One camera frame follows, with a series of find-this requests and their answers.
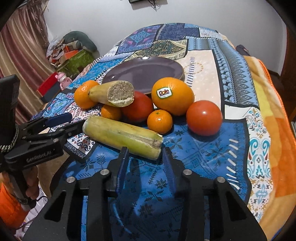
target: patchwork fabric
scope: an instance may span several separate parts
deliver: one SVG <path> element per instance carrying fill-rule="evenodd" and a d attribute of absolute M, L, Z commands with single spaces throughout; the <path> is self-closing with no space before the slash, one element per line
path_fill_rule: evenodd
<path fill-rule="evenodd" d="M 144 56 L 177 60 L 184 68 L 185 83 L 194 90 L 195 99 L 207 99 L 208 95 L 224 116 L 220 132 L 211 138 L 192 134 L 184 117 L 175 118 L 172 131 L 164 136 L 164 145 L 186 168 L 201 176 L 225 177 L 260 221 L 273 190 L 270 137 L 262 123 L 248 64 L 215 30 L 170 23 L 135 31 L 96 59 L 85 76 L 71 83 L 35 118 L 70 112 L 75 122 L 90 114 L 100 115 L 100 104 L 83 111 L 75 104 L 71 92 L 90 79 L 101 83 L 106 73 L 118 64 Z M 235 113 L 239 117 L 233 117 L 229 109 L 232 107 L 237 108 Z M 68 176 L 91 177 L 119 154 L 119 150 L 90 140 L 84 134 L 68 139 L 65 150 L 76 158 L 62 180 Z M 209 239 L 207 199 L 205 204 L 205 238 Z M 175 200 L 170 193 L 161 160 L 131 155 L 123 191 L 117 199 L 110 199 L 109 205 L 114 240 L 177 240 L 183 200 Z M 83 204 L 82 240 L 86 238 L 86 209 L 87 197 Z"/>

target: sugarcane piece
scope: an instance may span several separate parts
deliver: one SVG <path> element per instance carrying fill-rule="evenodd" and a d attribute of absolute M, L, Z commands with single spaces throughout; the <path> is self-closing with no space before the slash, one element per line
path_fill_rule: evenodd
<path fill-rule="evenodd" d="M 92 140 L 151 160 L 156 160 L 161 152 L 163 137 L 158 133 L 116 120 L 91 115 L 83 125 L 83 133 Z"/>
<path fill-rule="evenodd" d="M 128 81 L 115 80 L 94 86 L 89 91 L 89 98 L 116 107 L 125 107 L 133 103 L 135 89 Z"/>

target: person's arm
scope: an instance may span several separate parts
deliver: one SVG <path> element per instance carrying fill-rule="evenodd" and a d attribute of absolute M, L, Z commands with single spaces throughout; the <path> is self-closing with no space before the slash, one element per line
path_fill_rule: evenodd
<path fill-rule="evenodd" d="M 26 177 L 28 185 L 26 195 L 31 199 L 36 199 L 39 195 L 37 174 L 37 167 L 33 167 Z M 6 172 L 0 173 L 0 181 L 2 181 L 0 189 L 0 217 L 8 228 L 18 229 L 28 212 L 22 209 L 21 204 L 13 196 L 13 185 Z"/>
<path fill-rule="evenodd" d="M 20 203 L 6 190 L 4 184 L 0 189 L 0 217 L 7 227 L 19 228 L 28 212 L 25 212 Z"/>

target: metal screw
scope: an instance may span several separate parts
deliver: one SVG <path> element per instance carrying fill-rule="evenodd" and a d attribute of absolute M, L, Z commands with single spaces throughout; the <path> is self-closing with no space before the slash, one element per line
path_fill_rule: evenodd
<path fill-rule="evenodd" d="M 183 171 L 183 174 L 184 174 L 184 175 L 191 175 L 191 174 L 192 174 L 192 171 L 191 171 L 190 169 L 185 169 L 185 170 Z"/>
<path fill-rule="evenodd" d="M 67 183 L 73 183 L 75 180 L 76 180 L 75 177 L 68 177 Z"/>
<path fill-rule="evenodd" d="M 225 180 L 224 177 L 217 177 L 217 181 L 218 181 L 219 183 L 224 183 L 226 180 Z"/>
<path fill-rule="evenodd" d="M 109 172 L 110 171 L 108 169 L 103 169 L 103 170 L 100 171 L 100 174 L 101 175 L 107 175 L 107 174 L 109 174 Z"/>

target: red tomato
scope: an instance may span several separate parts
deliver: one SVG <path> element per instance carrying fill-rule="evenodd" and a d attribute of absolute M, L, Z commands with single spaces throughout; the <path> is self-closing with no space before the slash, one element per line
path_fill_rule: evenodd
<path fill-rule="evenodd" d="M 215 135 L 222 125 L 219 107 L 208 100 L 194 102 L 186 113 L 188 128 L 201 136 Z"/>
<path fill-rule="evenodd" d="M 129 106 L 121 108 L 122 113 L 134 123 L 146 121 L 154 111 L 152 100 L 143 93 L 135 91 L 134 101 Z"/>

